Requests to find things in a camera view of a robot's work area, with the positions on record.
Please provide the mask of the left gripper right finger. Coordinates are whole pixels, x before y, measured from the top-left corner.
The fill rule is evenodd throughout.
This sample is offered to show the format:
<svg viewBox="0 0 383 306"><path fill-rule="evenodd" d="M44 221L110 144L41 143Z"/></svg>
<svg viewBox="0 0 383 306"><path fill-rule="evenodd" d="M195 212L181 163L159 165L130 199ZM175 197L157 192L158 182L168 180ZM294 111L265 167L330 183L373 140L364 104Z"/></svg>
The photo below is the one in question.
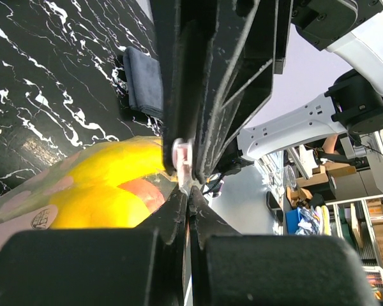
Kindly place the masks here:
<svg viewBox="0 0 383 306"><path fill-rule="evenodd" d="M195 305L377 305L355 250L325 235L242 235L188 200Z"/></svg>

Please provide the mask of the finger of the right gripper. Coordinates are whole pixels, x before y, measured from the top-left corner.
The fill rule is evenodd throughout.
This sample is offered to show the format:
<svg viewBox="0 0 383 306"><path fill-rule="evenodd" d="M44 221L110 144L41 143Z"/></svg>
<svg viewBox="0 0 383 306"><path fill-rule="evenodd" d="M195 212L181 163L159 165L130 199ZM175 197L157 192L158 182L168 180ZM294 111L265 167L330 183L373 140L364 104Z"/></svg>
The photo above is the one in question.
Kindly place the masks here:
<svg viewBox="0 0 383 306"><path fill-rule="evenodd" d="M193 152L193 175L200 182L214 172L226 148L271 97L289 36L288 1L216 4Z"/></svg>
<svg viewBox="0 0 383 306"><path fill-rule="evenodd" d="M163 86L163 164L175 171L172 146L195 137L216 1L151 1Z"/></svg>

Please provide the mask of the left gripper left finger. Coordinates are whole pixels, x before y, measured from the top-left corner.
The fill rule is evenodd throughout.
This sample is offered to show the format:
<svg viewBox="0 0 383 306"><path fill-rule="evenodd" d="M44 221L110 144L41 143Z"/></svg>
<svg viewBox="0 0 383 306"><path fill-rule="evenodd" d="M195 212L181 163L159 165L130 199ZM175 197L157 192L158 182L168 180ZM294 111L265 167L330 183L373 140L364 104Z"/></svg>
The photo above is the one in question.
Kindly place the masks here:
<svg viewBox="0 0 383 306"><path fill-rule="evenodd" d="M0 305L182 305L187 196L132 229L21 231L0 251Z"/></svg>

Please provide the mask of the clear zip top bag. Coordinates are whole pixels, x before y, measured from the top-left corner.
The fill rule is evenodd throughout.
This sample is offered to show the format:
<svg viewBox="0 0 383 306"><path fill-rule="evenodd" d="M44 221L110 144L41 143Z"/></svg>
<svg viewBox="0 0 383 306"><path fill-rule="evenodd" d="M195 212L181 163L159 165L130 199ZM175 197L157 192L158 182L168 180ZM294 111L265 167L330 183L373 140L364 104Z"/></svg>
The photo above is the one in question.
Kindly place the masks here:
<svg viewBox="0 0 383 306"><path fill-rule="evenodd" d="M189 193L191 148L175 143L175 170L163 166L157 136L97 143L59 161L0 197L0 250L25 230L133 228L174 188Z"/></svg>

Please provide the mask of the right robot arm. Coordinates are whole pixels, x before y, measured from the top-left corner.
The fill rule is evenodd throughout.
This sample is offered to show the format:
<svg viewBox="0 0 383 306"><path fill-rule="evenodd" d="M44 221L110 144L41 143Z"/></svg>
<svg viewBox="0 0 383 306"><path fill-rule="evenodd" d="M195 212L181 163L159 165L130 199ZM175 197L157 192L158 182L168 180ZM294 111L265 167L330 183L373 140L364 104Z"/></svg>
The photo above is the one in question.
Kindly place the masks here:
<svg viewBox="0 0 383 306"><path fill-rule="evenodd" d="M383 128L383 1L152 1L163 163L205 182L268 153ZM290 28L351 69L287 115L248 127L282 74Z"/></svg>

